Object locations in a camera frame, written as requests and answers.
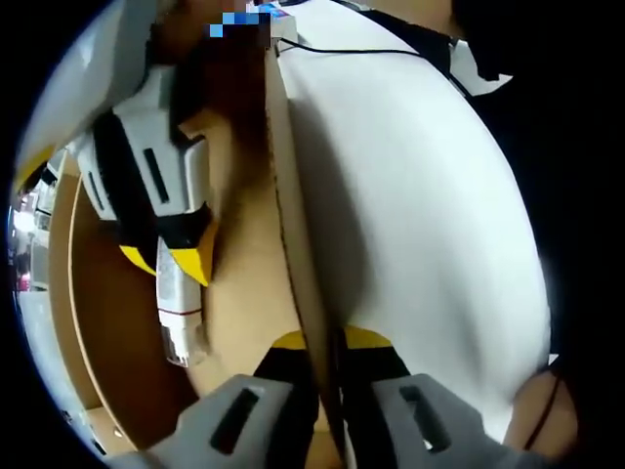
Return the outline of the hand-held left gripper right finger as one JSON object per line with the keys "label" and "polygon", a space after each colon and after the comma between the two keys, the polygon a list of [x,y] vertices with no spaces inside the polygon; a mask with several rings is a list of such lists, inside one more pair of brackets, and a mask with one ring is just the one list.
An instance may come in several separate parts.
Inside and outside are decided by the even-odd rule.
{"label": "hand-held left gripper right finger", "polygon": [[480,413],[428,374],[412,374],[389,339],[338,334],[342,411],[358,468],[535,468],[536,454],[490,438]]}

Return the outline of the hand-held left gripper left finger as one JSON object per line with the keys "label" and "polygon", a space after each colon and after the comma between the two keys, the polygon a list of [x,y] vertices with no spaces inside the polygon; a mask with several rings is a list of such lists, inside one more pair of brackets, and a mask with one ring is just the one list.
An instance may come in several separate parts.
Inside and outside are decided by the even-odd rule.
{"label": "hand-held left gripper left finger", "polygon": [[148,449],[117,456],[117,468],[303,468],[319,396],[304,335],[273,342],[251,375],[236,374],[180,415]]}

